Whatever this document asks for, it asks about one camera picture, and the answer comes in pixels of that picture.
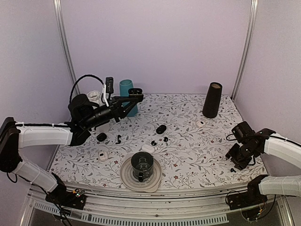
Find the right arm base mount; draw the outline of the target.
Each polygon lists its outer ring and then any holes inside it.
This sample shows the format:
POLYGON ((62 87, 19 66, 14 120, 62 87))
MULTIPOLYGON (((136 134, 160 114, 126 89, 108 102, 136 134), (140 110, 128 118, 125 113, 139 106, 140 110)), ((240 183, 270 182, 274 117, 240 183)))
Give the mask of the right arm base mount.
POLYGON ((238 210, 246 207, 251 207, 267 202, 266 195, 253 195, 249 192, 230 191, 226 197, 225 202, 230 210, 238 210))

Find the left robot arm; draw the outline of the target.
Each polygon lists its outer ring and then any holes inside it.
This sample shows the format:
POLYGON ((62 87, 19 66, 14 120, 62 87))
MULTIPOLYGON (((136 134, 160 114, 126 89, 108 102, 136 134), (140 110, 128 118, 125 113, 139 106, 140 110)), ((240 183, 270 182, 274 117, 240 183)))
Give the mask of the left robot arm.
POLYGON ((63 181, 54 173, 41 169, 23 159, 19 149, 41 145, 79 146, 90 137, 93 128, 119 122, 143 101, 139 89, 132 89, 127 97, 112 97, 102 106, 89 101, 87 95, 79 94, 68 105, 71 121, 60 124, 17 123, 7 117, 0 128, 0 170, 13 173, 36 184, 49 193, 59 204, 66 204, 70 194, 63 181))

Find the black case with gold line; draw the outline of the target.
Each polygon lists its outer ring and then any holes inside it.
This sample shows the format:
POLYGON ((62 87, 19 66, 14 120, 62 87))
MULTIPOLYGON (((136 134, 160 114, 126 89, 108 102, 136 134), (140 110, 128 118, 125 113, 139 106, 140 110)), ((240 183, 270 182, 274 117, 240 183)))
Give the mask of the black case with gold line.
POLYGON ((131 88, 128 90, 128 94, 130 97, 134 97, 138 99, 144 98, 143 90, 141 88, 131 88))

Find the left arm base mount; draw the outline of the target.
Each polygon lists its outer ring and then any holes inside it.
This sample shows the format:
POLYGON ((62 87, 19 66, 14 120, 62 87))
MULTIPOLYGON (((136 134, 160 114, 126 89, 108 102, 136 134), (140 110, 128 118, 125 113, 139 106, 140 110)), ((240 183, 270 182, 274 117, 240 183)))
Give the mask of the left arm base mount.
POLYGON ((58 206, 69 207, 73 209, 83 210, 86 204, 87 196, 82 189, 67 191, 65 189, 55 189, 47 193, 45 200, 58 206))

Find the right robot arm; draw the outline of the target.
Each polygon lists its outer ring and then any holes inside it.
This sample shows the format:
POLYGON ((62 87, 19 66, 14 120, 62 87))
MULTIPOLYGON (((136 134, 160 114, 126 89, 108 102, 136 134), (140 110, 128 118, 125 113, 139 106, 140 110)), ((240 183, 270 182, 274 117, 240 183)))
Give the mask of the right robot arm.
MULTIPOLYGON (((273 130, 262 129, 257 133, 251 130, 245 133, 233 129, 232 134, 237 143, 226 153, 226 158, 230 159, 238 170, 245 169, 252 159, 261 154, 272 155, 298 168, 301 167, 301 145, 273 130)), ((248 183, 243 201, 247 205, 254 205, 262 195, 269 194, 300 197, 300 175, 282 177, 259 175, 248 183)))

